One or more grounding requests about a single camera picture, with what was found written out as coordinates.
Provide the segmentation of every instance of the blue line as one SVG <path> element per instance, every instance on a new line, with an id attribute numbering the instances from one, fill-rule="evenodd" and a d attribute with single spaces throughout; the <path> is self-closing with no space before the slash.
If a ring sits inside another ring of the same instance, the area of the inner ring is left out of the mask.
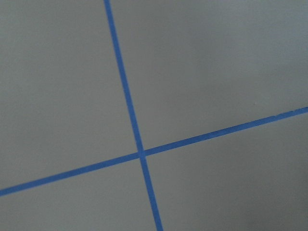
<path id="1" fill-rule="evenodd" d="M 133 154 L 121 156 L 121 157 L 118 157 L 118 158 L 114 158 L 114 159 L 111 159 L 111 160 L 102 161 L 102 162 L 99 162 L 99 163 L 96 163 L 96 164 L 93 164 L 93 165 L 80 167 L 80 168 L 70 170 L 70 171 L 67 171 L 67 172 L 62 172 L 62 173 L 52 175 L 52 176 L 49 176 L 49 177 L 45 177 L 45 178 L 41 178 L 41 179 L 38 179 L 38 180 L 30 181 L 30 182 L 27 182 L 27 183 L 18 184 L 18 185 L 0 190 L 0 196 L 8 195 L 8 194 L 11 194 L 11 193 L 16 193 L 16 192 L 26 190 L 26 189 L 31 189 L 31 188 L 34 188 L 34 187 L 37 187 L 37 186 L 40 186 L 40 185 L 43 185 L 43 184 L 48 184 L 48 183 L 55 182 L 55 181 L 58 181 L 58 180 L 63 180 L 63 179 L 69 178 L 69 177 L 81 175 L 81 174 L 84 174 L 84 173 L 87 173 L 87 172 L 92 172 L 92 171 L 95 171 L 95 170 L 98 170 L 98 169 L 101 169 L 101 168 L 117 165 L 117 164 L 124 163 L 124 162 L 130 161 L 130 160 L 135 160 L 135 159 L 138 159 L 138 158 L 139 158 L 138 154 L 133 153 Z"/>
<path id="2" fill-rule="evenodd" d="M 275 122 L 281 119 L 286 119 L 289 117 L 293 117 L 293 116 L 297 116 L 300 114 L 304 114 L 304 113 L 308 113 L 308 107 L 304 107 L 304 108 L 300 108 L 294 111 L 290 111 L 290 112 L 285 112 L 276 116 L 270 116 L 270 117 L 266 117 L 266 118 L 262 118 L 262 119 L 258 119 L 252 122 L 248 122 L 245 124 L 240 124 L 240 125 L 236 125 L 230 128 L 225 128 L 225 129 L 221 129 L 218 131 L 213 131 L 207 134 L 203 134 L 200 136 L 195 136 L 195 137 L 191 137 L 188 139 L 184 139 L 181 141 L 177 141 L 177 142 L 173 142 L 173 143 L 169 143 L 169 144 L 165 144 L 162 146 L 158 146 L 155 148 L 151 148 L 148 150 L 145 150 L 144 153 L 146 155 L 153 155 L 153 154 L 157 154 L 157 153 L 161 153 L 164 151 L 168 151 L 171 149 L 175 149 L 175 148 L 179 148 L 179 147 L 183 147 L 189 144 L 193 144 L 193 143 L 197 143 L 200 141 L 205 141 L 205 140 L 209 140 L 215 137 L 219 137 L 219 136 L 224 136 L 224 135 L 228 135 L 230 133 L 233 132 L 237 132 L 237 131 L 241 131 L 244 129 L 249 129 L 249 128 L 253 128 L 253 127 L 257 127 L 260 125 L 264 125 L 267 123 L 271 123 L 271 122 Z M 117 165 L 117 164 L 121 164 L 130 160 L 135 160 L 138 159 L 139 155 L 138 153 L 132 153 L 129 155 L 125 155 L 125 156 L 121 156 L 118 158 L 114 158 L 111 160 L 107 160 L 107 161 L 102 161 L 93 165 L 89 165 L 89 166 L 85 166 L 85 167 L 81 167 L 81 168 L 77 168 L 74 170 L 70 170 L 67 172 L 63 172 L 63 173 L 59 173 L 53 176 L 49 176 L 49 177 L 45 177 L 45 178 L 41 178 L 38 180 L 34 180 L 34 181 L 30 181 L 27 183 L 23 183 L 23 184 L 19 184 L 19 185 L 15 185 L 9 188 L 5 188 L 5 189 L 1 189 L 0 190 L 0 196 L 4 196 L 4 195 L 8 195 L 11 193 L 16 193 L 22 190 L 26 190 L 26 189 L 30 189 L 30 188 L 34 188 L 43 184 L 47 184 L 47 183 L 52 183 L 54 181 L 58 181 L 58 180 L 63 180 L 69 177 L 73 177 L 73 176 L 77 176 L 77 175 L 81 175 L 87 172 L 92 172 L 92 171 L 96 171 L 98 169 L 102 169 L 105 167 L 109 167 L 109 166 L 113 166 L 113 165 Z"/>
<path id="3" fill-rule="evenodd" d="M 230 128 L 225 128 L 225 129 L 221 129 L 218 131 L 213 131 L 210 133 L 206 133 L 203 135 L 199 135 L 199 136 L 195 136 L 195 137 L 191 137 L 188 139 L 184 139 L 181 141 L 177 141 L 177 142 L 173 142 L 173 143 L 168 143 L 165 145 L 161 145 L 155 148 L 151 148 L 148 150 L 145 150 L 145 154 L 146 155 L 153 155 L 153 154 L 157 154 L 157 153 L 161 153 L 167 150 L 171 150 L 171 149 L 175 149 L 175 148 L 179 148 L 179 147 L 183 147 L 192 143 L 197 143 L 200 141 L 205 141 L 205 140 L 209 140 L 215 137 L 219 137 L 219 136 L 224 136 L 233 132 L 237 132 L 237 131 L 241 131 L 241 130 L 245 130 L 248 128 L 253 128 L 253 127 L 257 127 L 263 124 L 268 124 L 271 122 L 275 122 L 281 119 L 286 119 L 292 116 L 297 116 L 300 114 L 304 114 L 304 113 L 308 113 L 308 107 L 303 107 L 303 108 L 299 108 L 296 109 L 294 111 L 290 111 L 290 112 L 285 112 L 279 115 L 274 115 L 274 116 L 270 116 L 270 117 L 266 117 L 266 118 L 262 118 L 262 119 L 258 119 L 258 120 L 254 120 L 248 123 L 244 123 L 244 124 L 239 124 Z"/>
<path id="4" fill-rule="evenodd" d="M 114 45 L 115 57 L 116 57 L 116 61 L 117 61 L 117 65 L 118 65 L 118 69 L 119 69 L 119 73 L 121 77 L 121 82 L 122 82 L 123 91 L 124 91 L 124 95 L 126 99 L 130 122 L 131 122 L 131 126 L 132 126 L 134 136 L 135 136 L 136 146 L 137 146 L 137 150 L 138 150 L 138 154 L 140 158 L 140 164 L 141 164 L 142 171 L 143 171 L 144 181 L 145 181 L 145 185 L 146 185 L 149 200 L 150 200 L 156 229 L 158 231 L 162 231 L 163 226 L 162 226 L 162 222 L 159 216 L 155 193 L 154 193 L 154 189 L 153 189 L 152 182 L 151 182 L 150 172 L 149 172 L 148 164 L 146 162 L 146 157 L 145 157 L 145 153 L 144 153 L 144 149 L 142 145 L 141 135 L 139 132 L 137 118 L 136 118 L 135 110 L 133 107 L 133 102 L 132 102 L 130 91 L 129 91 L 128 81 L 127 81 L 124 63 L 123 63 L 123 59 L 121 55 L 121 49 L 120 49 L 120 45 L 119 45 L 117 34 L 116 34 L 116 26 L 115 26 L 113 15 L 112 15 L 111 5 L 110 5 L 109 0 L 104 0 L 104 3 L 105 3 L 105 9 L 106 9 L 106 14 L 108 18 L 111 38 L 112 38 L 112 42 Z"/>

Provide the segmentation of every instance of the blue tape line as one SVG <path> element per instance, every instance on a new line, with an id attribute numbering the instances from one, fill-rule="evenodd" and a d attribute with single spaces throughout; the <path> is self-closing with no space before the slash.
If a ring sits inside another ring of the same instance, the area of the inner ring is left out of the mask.
<path id="1" fill-rule="evenodd" d="M 8 195 L 8 194 L 11 194 L 11 193 L 16 193 L 16 192 L 26 190 L 26 189 L 31 189 L 31 188 L 34 188 L 34 187 L 37 187 L 37 186 L 40 186 L 40 185 L 43 185 L 43 184 L 48 184 L 48 183 L 55 182 L 55 181 L 58 181 L 58 180 L 63 180 L 63 179 L 69 178 L 69 177 L 81 175 L 81 174 L 84 174 L 84 173 L 87 173 L 87 172 L 92 172 L 92 171 L 95 171 L 95 170 L 98 170 L 98 169 L 101 169 L 101 168 L 117 165 L 117 164 L 124 163 L 124 162 L 130 161 L 130 160 L 135 160 L 135 159 L 138 159 L 138 158 L 139 158 L 138 153 L 133 153 L 133 154 L 121 156 L 121 157 L 118 157 L 118 158 L 114 158 L 114 159 L 111 159 L 111 160 L 102 161 L 102 162 L 99 162 L 99 163 L 96 163 L 96 164 L 93 164 L 93 165 L 80 167 L 80 168 L 70 170 L 70 171 L 67 171 L 67 172 L 62 172 L 62 173 L 52 175 L 52 176 L 49 176 L 49 177 L 45 177 L 45 178 L 41 178 L 41 179 L 38 179 L 38 180 L 30 181 L 30 182 L 27 182 L 27 183 L 18 184 L 18 185 L 0 190 L 0 196 Z"/>
<path id="2" fill-rule="evenodd" d="M 230 133 L 233 132 L 237 132 L 237 131 L 241 131 L 244 129 L 249 129 L 249 128 L 253 128 L 253 127 L 257 127 L 260 125 L 264 125 L 267 123 L 271 123 L 271 122 L 275 122 L 277 120 L 281 120 L 281 119 L 286 119 L 292 116 L 297 116 L 300 114 L 304 114 L 304 113 L 308 113 L 308 107 L 304 107 L 304 108 L 300 108 L 294 111 L 290 111 L 290 112 L 285 112 L 276 116 L 270 116 L 270 117 L 266 117 L 263 119 L 258 119 L 249 123 L 245 123 L 245 124 L 240 124 L 240 125 L 236 125 L 230 128 L 225 128 L 222 130 L 218 130 L 218 131 L 214 131 L 214 132 L 210 132 L 207 134 L 203 134 L 200 136 L 195 136 L 195 137 L 191 137 L 188 139 L 184 139 L 181 141 L 177 141 L 177 142 L 173 142 L 173 143 L 169 143 L 169 144 L 165 144 L 162 146 L 158 146 L 155 148 L 151 148 L 148 150 L 145 150 L 144 153 L 146 155 L 153 155 L 153 154 L 157 154 L 157 153 L 161 153 L 164 151 L 168 151 L 171 149 L 175 149 L 175 148 L 179 148 L 179 147 L 183 147 L 192 143 L 197 143 L 200 141 L 205 141 L 205 140 L 209 140 L 215 137 L 219 137 L 219 136 L 224 136 L 224 135 L 228 135 Z M 101 168 L 105 168 L 105 167 L 109 167 L 109 166 L 113 166 L 113 165 L 117 165 L 117 164 L 121 164 L 130 160 L 135 160 L 138 159 L 139 155 L 138 153 L 132 153 L 129 155 L 125 155 L 125 156 L 121 156 L 118 158 L 114 158 L 111 160 L 107 160 L 107 161 L 102 161 L 93 165 L 89 165 L 89 166 L 85 166 L 85 167 L 81 167 L 81 168 L 77 168 L 74 170 L 70 170 L 67 172 L 63 172 L 63 173 L 59 173 L 53 176 L 49 176 L 49 177 L 45 177 L 45 178 L 41 178 L 38 180 L 34 180 L 34 181 L 30 181 L 27 183 L 23 183 L 23 184 L 19 184 L 19 185 L 15 185 L 9 188 L 5 188 L 5 189 L 1 189 L 0 190 L 0 196 L 4 196 L 4 195 L 8 195 L 11 193 L 16 193 L 22 190 L 26 190 L 26 189 L 30 189 L 30 188 L 34 188 L 43 184 L 47 184 L 47 183 L 52 183 L 54 181 L 58 181 L 58 180 L 63 180 L 69 177 L 73 177 L 73 176 L 77 176 L 77 175 L 81 175 L 87 172 L 91 172 L 91 171 L 95 171 Z"/>
<path id="3" fill-rule="evenodd" d="M 268 124 L 277 120 L 281 120 L 281 119 L 286 119 L 292 116 L 296 116 L 296 115 L 300 115 L 303 113 L 308 113 L 308 107 L 303 107 L 303 108 L 299 108 L 296 109 L 294 111 L 290 111 L 290 112 L 285 112 L 279 115 L 274 115 L 274 116 L 270 116 L 270 117 L 266 117 L 266 118 L 262 118 L 262 119 L 258 119 L 258 120 L 254 120 L 248 123 L 244 123 L 244 124 L 239 124 L 230 128 L 225 128 L 225 129 L 221 129 L 218 131 L 213 131 L 207 134 L 203 134 L 203 135 L 199 135 L 199 136 L 195 136 L 195 137 L 191 137 L 188 139 L 184 139 L 181 141 L 177 141 L 177 142 L 173 142 L 173 143 L 168 143 L 165 145 L 161 145 L 155 148 L 151 148 L 148 150 L 145 150 L 145 154 L 146 155 L 153 155 L 153 154 L 157 154 L 157 153 L 161 153 L 167 150 L 171 150 L 171 149 L 175 149 L 175 148 L 179 148 L 179 147 L 183 147 L 192 143 L 197 143 L 200 141 L 205 141 L 205 140 L 209 140 L 215 137 L 219 137 L 219 136 L 224 136 L 233 132 L 237 132 L 237 131 L 241 131 L 241 130 L 245 130 L 248 128 L 253 128 L 253 127 L 257 127 L 263 124 Z"/>
<path id="4" fill-rule="evenodd" d="M 125 68 L 124 68 L 123 59 L 122 59 L 122 55 L 121 55 L 120 45 L 119 45 L 118 38 L 117 38 L 117 35 L 116 35 L 116 26 L 115 26 L 115 23 L 114 23 L 114 19 L 113 19 L 112 10 L 111 10 L 109 0 L 104 0 L 104 2 L 105 2 L 106 14 L 107 14 L 107 18 L 108 18 L 109 29 L 110 29 L 110 33 L 111 33 L 111 37 L 112 37 L 112 42 L 113 42 L 113 45 L 114 45 L 117 66 L 118 66 L 118 69 L 119 69 L 122 87 L 123 87 L 123 91 L 124 91 L 124 95 L 125 95 L 125 99 L 126 99 L 126 105 L 127 105 L 128 113 L 129 113 L 129 117 L 130 117 L 130 122 L 131 122 L 131 125 L 132 125 L 132 128 L 133 128 L 138 152 L 141 152 L 141 151 L 143 151 L 143 146 L 142 146 L 141 136 L 140 136 L 140 133 L 139 133 L 139 128 L 138 128 L 138 124 L 137 124 L 137 119 L 136 119 L 136 115 L 135 115 L 133 102 L 132 102 L 129 87 L 128 87 L 128 81 L 127 81 L 127 78 L 126 78 L 126 73 L 125 73 Z"/>
<path id="5" fill-rule="evenodd" d="M 146 162 L 146 157 L 145 157 L 145 153 L 144 153 L 144 149 L 142 145 L 141 135 L 139 132 L 137 118 L 136 118 L 135 110 L 133 107 L 133 102 L 132 102 L 130 91 L 129 91 L 128 81 L 127 81 L 124 63 L 123 63 L 123 59 L 121 55 L 121 49 L 120 49 L 120 45 L 119 45 L 117 34 L 116 34 L 116 26 L 115 26 L 113 15 L 112 15 L 111 5 L 110 5 L 109 0 L 104 0 L 104 3 L 105 3 L 105 9 L 106 9 L 106 14 L 108 18 L 111 38 L 112 38 L 112 42 L 114 45 L 115 57 L 116 57 L 116 61 L 117 61 L 117 65 L 118 65 L 118 69 L 119 69 L 119 73 L 121 77 L 121 82 L 122 82 L 122 87 L 123 87 L 123 91 L 124 91 L 124 95 L 126 99 L 130 122 L 131 122 L 131 126 L 134 132 L 135 142 L 136 142 L 136 146 L 137 146 L 137 150 L 138 150 L 138 154 L 140 158 L 140 164 L 141 164 L 142 171 L 143 171 L 143 176 L 144 176 L 144 180 L 145 180 L 145 184 L 146 184 L 146 188 L 147 188 L 147 192 L 148 192 L 148 196 L 149 196 L 149 200 L 150 200 L 150 204 L 152 208 L 152 213 L 154 216 L 156 229 L 158 231 L 162 231 L 163 226 L 162 226 L 161 219 L 159 216 L 155 193 L 154 193 L 154 189 L 153 189 L 152 182 L 151 182 L 150 172 L 149 172 L 148 164 Z"/>

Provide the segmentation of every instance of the painter's tape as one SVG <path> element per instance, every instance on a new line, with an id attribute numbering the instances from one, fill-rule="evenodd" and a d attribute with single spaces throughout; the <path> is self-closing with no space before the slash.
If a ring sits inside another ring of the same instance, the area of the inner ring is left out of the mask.
<path id="1" fill-rule="evenodd" d="M 106 14 L 108 18 L 111 38 L 112 38 L 112 42 L 113 42 L 113 46 L 115 50 L 116 62 L 117 62 L 117 66 L 118 66 L 120 77 L 121 77 L 123 91 L 124 91 L 124 95 L 126 99 L 126 105 L 128 108 L 131 126 L 134 132 L 135 142 L 136 142 L 136 146 L 138 150 L 138 155 L 140 158 L 142 172 L 143 172 L 143 176 L 144 176 L 144 180 L 145 180 L 145 184 L 146 184 L 146 188 L 147 188 L 147 192 L 148 192 L 148 196 L 149 196 L 149 200 L 150 200 L 150 204 L 152 208 L 152 213 L 154 216 L 156 229 L 158 231 L 163 231 L 163 226 L 162 226 L 162 222 L 159 216 L 159 211 L 158 211 L 158 207 L 156 203 L 155 193 L 154 193 L 154 189 L 153 189 L 152 182 L 151 182 L 150 172 L 149 172 L 148 164 L 146 162 L 145 153 L 143 150 L 138 122 L 137 122 L 135 110 L 133 107 L 133 102 L 132 102 L 130 91 L 129 91 L 128 81 L 127 81 L 125 68 L 123 64 L 120 45 L 119 45 L 117 34 L 116 34 L 116 26 L 114 23 L 110 2 L 109 0 L 104 0 L 104 3 L 105 3 L 105 9 L 106 9 Z"/>
<path id="2" fill-rule="evenodd" d="M 304 113 L 308 113 L 308 107 L 303 107 L 303 108 L 299 108 L 296 109 L 294 111 L 290 111 L 290 112 L 285 112 L 279 115 L 274 115 L 274 116 L 270 116 L 270 117 L 266 117 L 263 119 L 258 119 L 258 120 L 254 120 L 248 123 L 244 123 L 244 124 L 239 124 L 233 127 L 229 127 L 229 128 L 224 128 L 218 131 L 213 131 L 210 133 L 206 133 L 203 135 L 199 135 L 199 136 L 195 136 L 195 137 L 191 137 L 188 139 L 184 139 L 181 141 L 176 141 L 173 143 L 168 143 L 165 145 L 161 145 L 155 148 L 151 148 L 148 150 L 145 150 L 145 154 L 146 155 L 153 155 L 153 154 L 157 154 L 157 153 L 161 153 L 167 150 L 171 150 L 171 149 L 175 149 L 175 148 L 179 148 L 179 147 L 183 147 L 192 143 L 197 143 L 200 141 L 206 141 L 215 137 L 219 137 L 219 136 L 224 136 L 230 133 L 234 133 L 237 131 L 241 131 L 241 130 L 245 130 L 245 129 L 249 129 L 249 128 L 253 128 L 253 127 L 257 127 L 260 125 L 264 125 L 264 124 L 268 124 L 271 122 L 275 122 L 281 119 L 286 119 L 292 116 L 297 116 L 300 114 L 304 114 Z"/>
<path id="3" fill-rule="evenodd" d="M 121 157 L 118 157 L 118 158 L 114 158 L 114 159 L 111 159 L 111 160 L 102 161 L 102 162 L 99 162 L 99 163 L 96 163 L 96 164 L 93 164 L 93 165 L 88 165 L 88 166 L 85 166 L 85 167 L 73 169 L 73 170 L 70 170 L 70 171 L 67 171 L 67 172 L 62 172 L 62 173 L 52 175 L 52 176 L 49 176 L 49 177 L 45 177 L 45 178 L 41 178 L 41 179 L 38 179 L 38 180 L 30 181 L 30 182 L 27 182 L 27 183 L 18 184 L 18 185 L 15 185 L 15 186 L 12 186 L 12 187 L 9 187 L 9 188 L 6 188 L 6 189 L 1 189 L 0 190 L 0 196 L 8 195 L 8 194 L 11 194 L 11 193 L 16 193 L 16 192 L 26 190 L 26 189 L 31 189 L 31 188 L 38 187 L 38 186 L 43 185 L 43 184 L 48 184 L 48 183 L 55 182 L 55 181 L 58 181 L 58 180 L 63 180 L 63 179 L 69 178 L 69 177 L 81 175 L 81 174 L 84 174 L 84 173 L 87 173 L 87 172 L 92 172 L 92 171 L 95 171 L 95 170 L 98 170 L 98 169 L 101 169 L 101 168 L 104 168 L 104 167 L 117 165 L 117 164 L 124 163 L 124 162 L 130 161 L 130 160 L 135 160 L 135 159 L 138 159 L 138 158 L 139 158 L 138 154 L 133 153 L 133 154 L 121 156 Z"/>

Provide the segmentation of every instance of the blue tape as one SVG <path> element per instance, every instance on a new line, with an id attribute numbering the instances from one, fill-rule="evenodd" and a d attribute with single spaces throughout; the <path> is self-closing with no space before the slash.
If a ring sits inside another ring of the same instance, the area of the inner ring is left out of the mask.
<path id="1" fill-rule="evenodd" d="M 149 200 L 150 200 L 150 204 L 152 208 L 152 213 L 154 216 L 156 229 L 158 231 L 162 231 L 163 226 L 162 226 L 162 222 L 159 216 L 155 193 L 154 193 L 154 189 L 153 189 L 152 182 L 151 182 L 150 172 L 149 172 L 148 164 L 146 162 L 146 157 L 145 157 L 145 153 L 144 153 L 144 149 L 142 145 L 141 135 L 139 132 L 137 118 L 136 118 L 135 110 L 133 107 L 133 102 L 132 102 L 130 91 L 129 91 L 128 81 L 127 81 L 124 63 L 123 63 L 123 59 L 121 55 L 120 45 L 119 45 L 117 34 L 116 34 L 116 26 L 114 23 L 110 2 L 109 0 L 104 0 L 104 3 L 105 3 L 105 9 L 106 9 L 106 14 L 108 18 L 111 38 L 112 38 L 112 42 L 114 45 L 115 57 L 116 57 L 116 61 L 117 61 L 117 65 L 118 65 L 118 69 L 119 69 L 119 73 L 121 77 L 121 82 L 122 82 L 122 87 L 123 87 L 123 91 L 124 91 L 124 95 L 126 99 L 130 122 L 131 122 L 131 126 L 134 132 L 135 142 L 136 142 L 136 146 L 137 146 L 137 150 L 138 150 L 138 154 L 140 158 L 140 164 L 142 167 L 142 172 L 143 172 L 145 185 L 147 188 L 147 192 L 148 192 L 148 196 L 149 196 Z"/>
<path id="2" fill-rule="evenodd" d="M 274 121 L 278 121 L 281 119 L 286 119 L 292 116 L 297 116 L 303 113 L 308 113 L 308 107 L 303 107 L 303 108 L 299 108 L 296 109 L 294 111 L 290 111 L 290 112 L 285 112 L 279 115 L 274 115 L 274 116 L 270 116 L 270 117 L 266 117 L 266 118 L 262 118 L 262 119 L 258 119 L 258 120 L 254 120 L 248 123 L 244 123 L 244 124 L 239 124 L 230 128 L 225 128 L 225 129 L 221 129 L 218 131 L 213 131 L 210 133 L 206 133 L 203 135 L 199 135 L 199 136 L 195 136 L 195 137 L 191 137 L 188 139 L 184 139 L 181 141 L 177 141 L 177 142 L 173 142 L 173 143 L 168 143 L 165 145 L 161 145 L 155 148 L 151 148 L 148 150 L 145 150 L 145 154 L 146 155 L 153 155 L 153 154 L 157 154 L 157 153 L 161 153 L 167 150 L 171 150 L 171 149 L 175 149 L 175 148 L 179 148 L 179 147 L 183 147 L 192 143 L 197 143 L 200 141 L 205 141 L 205 140 L 209 140 L 215 137 L 219 137 L 219 136 L 224 136 L 233 132 L 237 132 L 237 131 L 241 131 L 241 130 L 245 130 L 248 128 L 253 128 L 253 127 L 257 127 L 263 124 L 268 124 Z"/>
<path id="3" fill-rule="evenodd" d="M 244 130 L 244 129 L 249 129 L 249 128 L 257 127 L 257 126 L 264 125 L 264 124 L 267 124 L 267 123 L 275 122 L 275 121 L 278 121 L 278 120 L 281 120 L 281 119 L 286 119 L 286 118 L 289 118 L 289 117 L 297 116 L 297 115 L 304 114 L 304 113 L 308 113 L 308 107 L 300 108 L 300 109 L 290 111 L 290 112 L 285 112 L 285 113 L 275 115 L 275 116 L 266 117 L 266 118 L 263 118 L 263 119 L 258 119 L 258 120 L 255 120 L 255 121 L 252 121 L 252 122 L 249 122 L 249 123 L 236 125 L 236 126 L 233 126 L 233 127 L 230 127 L 230 128 L 225 128 L 225 129 L 221 129 L 221 130 L 218 130 L 218 131 L 213 131 L 213 132 L 210 132 L 210 133 L 207 133 L 207 134 L 191 137 L 191 138 L 184 139 L 184 140 L 181 140 L 181 141 L 161 145 L 161 146 L 158 146 L 158 147 L 155 147 L 155 148 L 145 150 L 144 153 L 146 155 L 153 155 L 153 154 L 165 152 L 165 151 L 168 151 L 168 150 L 171 150 L 171 149 L 183 147 L 183 146 L 186 146 L 186 145 L 189 145 L 189 144 L 197 143 L 197 142 L 200 142 L 200 141 L 205 141 L 205 140 L 209 140 L 209 139 L 212 139 L 212 138 L 215 138 L 215 137 L 228 135 L 230 133 L 241 131 L 241 130 Z M 96 164 L 93 164 L 93 165 L 80 167 L 80 168 L 70 170 L 70 171 L 67 171 L 67 172 L 63 172 L 63 173 L 59 173 L 59 174 L 52 175 L 52 176 L 49 176 L 49 177 L 30 181 L 30 182 L 27 182 L 27 183 L 18 184 L 18 185 L 9 187 L 9 188 L 1 189 L 0 190 L 0 196 L 8 195 L 8 194 L 11 194 L 11 193 L 16 193 L 16 192 L 19 192 L 19 191 L 22 191 L 22 190 L 34 188 L 34 187 L 37 187 L 37 186 L 40 186 L 40 185 L 43 185 L 43 184 L 52 183 L 52 182 L 58 181 L 58 180 L 63 180 L 63 179 L 69 178 L 69 177 L 73 177 L 73 176 L 81 175 L 81 174 L 84 174 L 84 173 L 87 173 L 87 172 L 102 169 L 102 168 L 105 168 L 105 167 L 121 164 L 121 163 L 131 161 L 131 160 L 135 160 L 135 159 L 138 159 L 138 158 L 139 158 L 138 153 L 132 153 L 132 154 L 121 156 L 121 157 L 114 158 L 114 159 L 111 159 L 111 160 L 102 161 L 102 162 L 99 162 L 99 163 L 96 163 Z"/>
<path id="4" fill-rule="evenodd" d="M 38 187 L 43 184 L 48 184 L 48 183 L 55 182 L 58 180 L 63 180 L 69 177 L 77 176 L 77 175 L 84 174 L 87 172 L 92 172 L 92 171 L 95 171 L 101 168 L 117 165 L 117 164 L 124 163 L 130 160 L 135 160 L 138 158 L 139 158 L 138 153 L 133 153 L 133 154 L 121 156 L 118 158 L 114 158 L 111 160 L 102 161 L 102 162 L 99 162 L 93 165 L 88 165 L 85 167 L 73 169 L 67 172 L 62 172 L 62 173 L 52 175 L 49 177 L 45 177 L 45 178 L 41 178 L 38 180 L 30 181 L 27 183 L 18 184 L 18 185 L 0 190 L 0 196 L 8 195 L 11 193 L 16 193 L 16 192 L 26 190 L 26 189 L 31 189 L 31 188 Z"/>

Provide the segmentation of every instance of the gray surface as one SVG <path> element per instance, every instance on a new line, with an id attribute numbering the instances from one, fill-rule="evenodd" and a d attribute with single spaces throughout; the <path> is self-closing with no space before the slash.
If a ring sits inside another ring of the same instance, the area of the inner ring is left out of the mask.
<path id="1" fill-rule="evenodd" d="M 112 1 L 146 148 L 307 106 L 307 1 Z"/>
<path id="2" fill-rule="evenodd" d="M 307 106 L 307 3 L 111 4 L 145 148 Z M 102 0 L 2 0 L 0 23 L 0 189 L 136 151 Z M 307 230 L 307 125 L 149 157 L 163 226 Z M 0 197 L 0 230 L 154 230 L 140 164 Z"/>
<path id="3" fill-rule="evenodd" d="M 0 198 L 3 231 L 154 231 L 138 160 Z"/>
<path id="4" fill-rule="evenodd" d="M 0 15 L 0 188 L 135 152 L 103 2 Z"/>
<path id="5" fill-rule="evenodd" d="M 308 115 L 148 157 L 166 231 L 308 230 Z"/>

